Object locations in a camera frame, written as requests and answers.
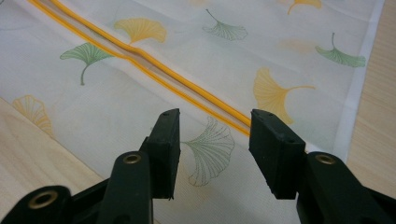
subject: seam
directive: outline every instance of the seam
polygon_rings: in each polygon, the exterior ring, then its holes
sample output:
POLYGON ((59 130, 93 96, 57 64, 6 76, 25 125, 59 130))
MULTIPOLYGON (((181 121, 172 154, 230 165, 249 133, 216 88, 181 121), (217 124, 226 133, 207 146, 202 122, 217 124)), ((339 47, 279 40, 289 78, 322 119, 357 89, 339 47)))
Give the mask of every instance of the seam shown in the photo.
POLYGON ((247 116, 243 115, 238 110, 236 110, 236 109, 232 108, 231 106, 227 105, 226 103, 221 101, 218 97, 216 97, 212 93, 210 93, 210 92, 202 89, 198 85, 190 82, 189 80, 187 80, 186 78, 184 78, 180 74, 176 73, 175 71, 173 71, 172 69, 170 69, 169 67, 164 65, 163 63, 159 62, 157 59, 155 59, 154 57, 149 55, 144 50, 132 47, 130 45, 127 45, 127 44, 123 43, 122 41, 119 41, 116 37, 114 37, 113 35, 108 34, 107 32, 105 32, 102 29, 100 29, 97 26, 95 26, 93 23, 85 20, 84 18, 79 16, 77 13, 75 13, 74 11, 72 11, 71 9, 69 9, 68 7, 63 5, 62 3, 60 3, 58 0, 50 0, 50 1, 51 1, 52 4, 54 4, 57 8, 59 8, 62 12, 64 12, 68 16, 70 16, 73 19, 81 22, 82 24, 84 24, 85 26, 87 26, 90 29, 94 30, 99 35, 102 35, 107 40, 109 40, 113 44, 119 46, 120 48, 125 49, 125 50, 129 50, 131 52, 134 52, 134 53, 137 53, 137 54, 141 55, 143 58, 148 60, 150 63, 154 64, 156 67, 158 67, 159 69, 164 71, 165 74, 167 74, 169 77, 172 77, 173 79, 175 79, 176 81, 180 82, 181 84, 183 84, 184 86, 186 86, 190 90, 195 91, 196 93, 198 93, 199 95, 204 97, 207 101, 209 101, 213 105, 217 106, 218 108, 222 109, 223 111, 227 112, 228 114, 230 114, 234 118, 240 120, 242 123, 244 123, 245 125, 250 127, 250 119, 247 116))
POLYGON ((81 32, 78 28, 70 24, 68 21, 60 18, 57 16, 55 13, 53 13, 50 9, 45 7, 42 3, 39 2, 39 0, 28 0, 32 5, 37 7, 39 10, 41 10, 43 13, 60 23, 62 26, 73 32, 74 34, 80 36, 81 38, 85 39, 86 41, 90 42, 91 44, 95 45, 97 48, 113 55, 114 57, 121 58, 123 60, 126 60, 136 66, 140 71, 142 71, 145 75, 148 77, 152 78, 155 80, 157 83, 161 84, 164 86, 166 89, 170 90, 171 92, 175 93, 176 95, 180 96, 181 98, 185 99, 186 101, 190 102, 191 104, 197 106, 198 108, 204 110, 206 113, 212 115, 213 117, 222 120, 223 122, 229 124, 230 126, 234 127, 237 131, 240 133, 243 133, 246 136, 249 136, 249 132, 242 128, 240 125, 234 123, 233 121, 223 117, 221 114, 217 113, 216 111, 210 109, 206 105, 203 105, 202 103, 198 102, 195 100, 193 97, 189 96, 187 93, 177 89, 176 87, 172 86, 170 83, 166 82, 160 77, 157 77, 155 74, 153 74, 150 70, 148 70, 145 66, 142 64, 138 63, 135 59, 132 57, 125 56, 123 54, 117 53, 116 51, 109 49, 108 47, 100 44, 90 36, 84 34, 81 32))

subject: metal ring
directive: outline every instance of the metal ring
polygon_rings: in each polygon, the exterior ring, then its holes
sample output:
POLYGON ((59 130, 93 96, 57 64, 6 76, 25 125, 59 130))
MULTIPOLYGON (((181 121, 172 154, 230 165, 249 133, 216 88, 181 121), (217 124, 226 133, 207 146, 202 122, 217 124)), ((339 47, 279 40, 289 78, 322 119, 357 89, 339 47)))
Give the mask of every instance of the metal ring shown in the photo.
POLYGON ((335 164, 335 159, 328 155, 318 154, 317 156, 315 156, 315 159, 317 159, 317 161, 320 161, 321 163, 325 163, 328 165, 335 164))
POLYGON ((33 199, 29 201, 31 209, 43 208, 53 203, 58 198, 58 192, 53 189, 38 193, 33 199))
POLYGON ((123 159, 123 161, 127 164, 134 164, 141 160, 142 160, 142 157, 139 155, 135 155, 135 154, 128 155, 128 156, 124 157, 124 159, 123 159))

